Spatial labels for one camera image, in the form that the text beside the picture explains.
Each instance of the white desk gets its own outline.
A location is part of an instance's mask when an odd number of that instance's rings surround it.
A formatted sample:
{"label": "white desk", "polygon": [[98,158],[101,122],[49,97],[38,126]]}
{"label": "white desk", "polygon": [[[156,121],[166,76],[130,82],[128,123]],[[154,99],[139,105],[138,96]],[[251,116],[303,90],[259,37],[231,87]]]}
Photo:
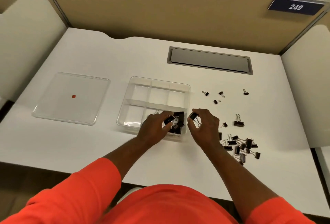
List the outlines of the white desk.
{"label": "white desk", "polygon": [[[250,56],[254,75],[167,64],[170,46]],[[59,71],[111,80],[94,126],[31,116]],[[229,123],[221,129],[223,139],[230,133],[253,138],[258,144],[261,157],[247,156],[248,170],[300,211],[330,217],[278,55],[140,37],[115,40],[100,32],[69,28],[0,124],[0,161],[72,173],[114,150],[133,137],[116,124],[132,76],[189,84],[190,108],[207,108],[221,123]],[[250,95],[244,96],[243,89]],[[205,97],[203,90],[210,95]],[[215,105],[220,91],[225,98]],[[232,125],[237,113],[245,123],[243,128]],[[209,197],[231,200],[189,132],[182,143],[163,140],[152,147],[123,181],[186,185]]]}

